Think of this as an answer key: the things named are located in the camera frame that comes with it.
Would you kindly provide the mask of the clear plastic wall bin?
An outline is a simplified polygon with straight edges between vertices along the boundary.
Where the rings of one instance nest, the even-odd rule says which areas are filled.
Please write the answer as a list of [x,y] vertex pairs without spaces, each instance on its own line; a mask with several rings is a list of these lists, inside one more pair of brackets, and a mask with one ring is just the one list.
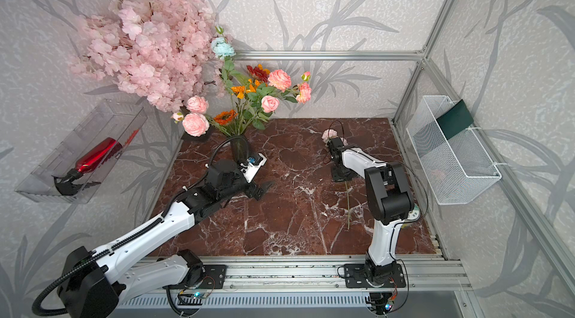
[[[139,133],[148,116],[140,105],[101,101],[87,117],[56,147],[15,192],[36,203],[87,204],[114,168],[121,154]],[[100,185],[83,189],[74,196],[61,195],[54,177],[64,177],[76,161],[105,138],[114,138],[124,148],[115,158],[104,162],[95,172],[76,183],[97,181]]]

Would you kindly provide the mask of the pink rose stem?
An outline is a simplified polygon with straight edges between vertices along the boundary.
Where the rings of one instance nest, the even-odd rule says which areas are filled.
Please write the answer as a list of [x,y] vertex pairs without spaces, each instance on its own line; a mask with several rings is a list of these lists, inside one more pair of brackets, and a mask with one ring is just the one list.
[[279,99],[275,96],[264,96],[261,100],[261,108],[265,114],[274,113],[279,107]]

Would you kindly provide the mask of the red spray bottle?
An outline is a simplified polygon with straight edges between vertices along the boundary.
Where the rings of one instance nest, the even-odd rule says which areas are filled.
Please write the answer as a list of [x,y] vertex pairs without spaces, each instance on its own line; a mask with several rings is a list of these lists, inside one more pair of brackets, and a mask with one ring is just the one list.
[[100,182],[76,183],[85,175],[95,172],[104,162],[119,155],[124,146],[114,138],[105,138],[84,156],[81,156],[64,177],[54,177],[55,188],[64,196],[74,196]]

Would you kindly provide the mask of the dark green card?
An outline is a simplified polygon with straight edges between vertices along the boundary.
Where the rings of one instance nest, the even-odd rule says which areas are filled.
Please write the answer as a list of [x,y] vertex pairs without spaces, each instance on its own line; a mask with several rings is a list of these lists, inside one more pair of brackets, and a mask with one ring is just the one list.
[[442,116],[438,117],[437,123],[446,140],[450,140],[473,125],[474,119],[466,103],[461,99]]

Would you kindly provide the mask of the pink carnation stem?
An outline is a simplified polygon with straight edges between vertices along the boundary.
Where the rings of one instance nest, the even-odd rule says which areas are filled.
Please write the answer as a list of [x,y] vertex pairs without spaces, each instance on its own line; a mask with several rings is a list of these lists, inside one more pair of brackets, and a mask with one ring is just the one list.
[[172,114],[172,120],[181,123],[185,133],[191,138],[202,138],[211,128],[207,116],[208,108],[209,102],[203,96],[192,96]]
[[[326,145],[327,148],[327,140],[329,138],[334,138],[334,137],[339,137],[343,139],[344,144],[347,146],[347,148],[345,150],[347,150],[350,145],[348,144],[348,141],[345,137],[342,137],[338,134],[338,132],[335,129],[332,129],[331,127],[329,127],[328,129],[326,129],[323,134],[322,134],[322,140],[324,142],[324,144]],[[348,182],[341,182],[344,183],[345,185],[345,194],[346,194],[346,203],[347,203],[347,218],[346,218],[346,223],[347,223],[347,229],[346,231],[350,230],[350,225],[351,225],[351,214],[350,214],[350,192],[349,192],[349,185]]]

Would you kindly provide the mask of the pink cherry blossom tree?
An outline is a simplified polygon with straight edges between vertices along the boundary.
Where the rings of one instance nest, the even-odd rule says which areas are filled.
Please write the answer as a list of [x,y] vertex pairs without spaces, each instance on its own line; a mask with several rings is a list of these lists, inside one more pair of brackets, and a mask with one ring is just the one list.
[[206,0],[110,0],[108,14],[78,16],[76,27],[85,45],[69,64],[76,76],[110,78],[164,112],[225,90]]

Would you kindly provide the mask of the dark glass vase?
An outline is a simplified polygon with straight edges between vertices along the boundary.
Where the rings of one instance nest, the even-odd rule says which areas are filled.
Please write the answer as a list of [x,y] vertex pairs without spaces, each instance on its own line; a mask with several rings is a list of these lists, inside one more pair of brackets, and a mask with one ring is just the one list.
[[238,164],[246,164],[250,157],[250,145],[245,135],[236,135],[230,140],[233,160]]

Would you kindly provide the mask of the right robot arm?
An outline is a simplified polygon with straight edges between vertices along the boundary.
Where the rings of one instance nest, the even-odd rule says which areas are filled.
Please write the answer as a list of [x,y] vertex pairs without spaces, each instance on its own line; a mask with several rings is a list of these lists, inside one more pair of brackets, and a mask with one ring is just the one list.
[[384,162],[359,147],[345,145],[342,138],[326,140],[333,162],[332,179],[348,182],[365,180],[368,209],[374,218],[374,232],[363,264],[344,265],[347,288],[405,288],[407,273],[396,259],[399,232],[415,223],[421,213],[411,192],[404,166]]

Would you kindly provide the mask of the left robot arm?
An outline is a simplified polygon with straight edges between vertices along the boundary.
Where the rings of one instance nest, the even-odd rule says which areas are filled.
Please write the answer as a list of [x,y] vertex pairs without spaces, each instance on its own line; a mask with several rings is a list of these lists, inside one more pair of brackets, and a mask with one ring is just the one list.
[[178,234],[188,231],[244,194],[260,200],[268,184],[254,178],[267,159],[222,160],[208,164],[205,175],[184,189],[158,215],[129,233],[92,251],[70,253],[63,273],[34,300],[39,317],[108,317],[121,303],[161,287],[190,287],[203,279],[203,263],[191,251],[145,266],[136,264]]

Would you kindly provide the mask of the mixed flower bouquet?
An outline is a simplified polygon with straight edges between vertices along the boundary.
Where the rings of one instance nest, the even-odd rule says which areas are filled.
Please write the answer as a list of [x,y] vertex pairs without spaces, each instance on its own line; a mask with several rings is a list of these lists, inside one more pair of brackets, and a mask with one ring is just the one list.
[[217,116],[208,116],[208,120],[222,134],[228,137],[242,135],[251,126],[265,129],[276,111],[271,114],[263,112],[261,100],[264,96],[277,97],[279,104],[293,102],[302,105],[310,101],[312,89],[309,71],[305,71],[298,82],[282,69],[269,71],[260,65],[248,65],[244,74],[235,66],[236,51],[230,39],[225,37],[223,27],[217,26],[216,33],[211,48],[222,62],[219,76],[225,92],[231,97],[231,109]]

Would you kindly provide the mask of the aluminium mounting rail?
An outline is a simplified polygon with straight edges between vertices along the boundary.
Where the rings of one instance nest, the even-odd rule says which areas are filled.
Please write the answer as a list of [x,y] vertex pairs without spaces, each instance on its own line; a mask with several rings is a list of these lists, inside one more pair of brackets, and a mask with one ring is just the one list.
[[395,274],[377,283],[365,277],[360,255],[208,257],[208,277],[195,278],[218,293],[323,293],[344,290],[400,293],[471,290],[459,261],[438,255],[401,255]]

